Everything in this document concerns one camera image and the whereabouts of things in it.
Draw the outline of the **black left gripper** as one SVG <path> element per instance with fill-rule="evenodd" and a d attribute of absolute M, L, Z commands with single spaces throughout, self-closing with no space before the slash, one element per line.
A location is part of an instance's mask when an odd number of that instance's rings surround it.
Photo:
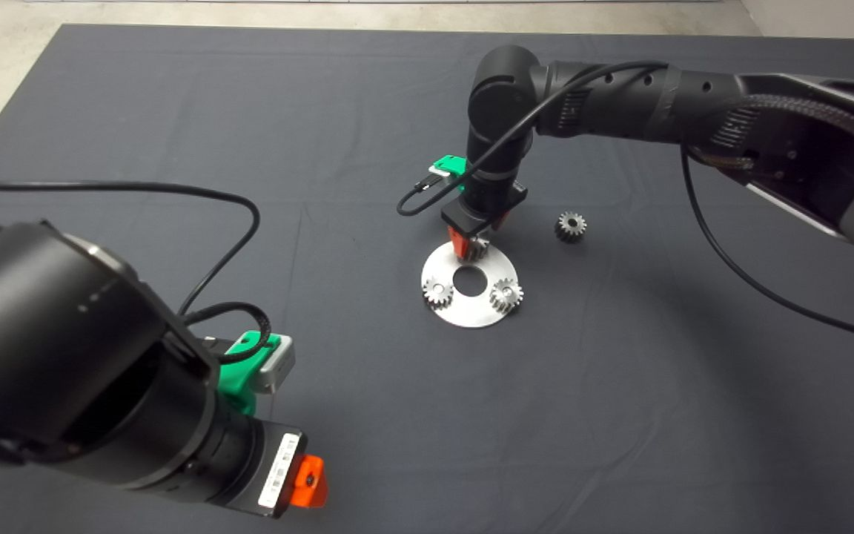
<path fill-rule="evenodd" d="M 288 510 L 291 495 L 292 507 L 324 507 L 325 462 L 305 454 L 306 443 L 305 433 L 295 426 L 254 420 L 251 455 L 228 493 L 228 508 L 278 519 Z"/>

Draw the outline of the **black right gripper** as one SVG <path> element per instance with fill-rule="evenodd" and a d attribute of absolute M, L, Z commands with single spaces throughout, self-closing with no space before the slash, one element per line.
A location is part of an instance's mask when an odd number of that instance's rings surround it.
<path fill-rule="evenodd" d="M 458 260 L 472 257 L 472 239 L 461 233 L 480 233 L 488 227 L 498 232 L 511 210 L 524 202 L 528 193 L 528 188 L 515 179 L 467 178 L 460 196 L 440 211 L 448 226 L 448 240 L 455 257 Z"/>

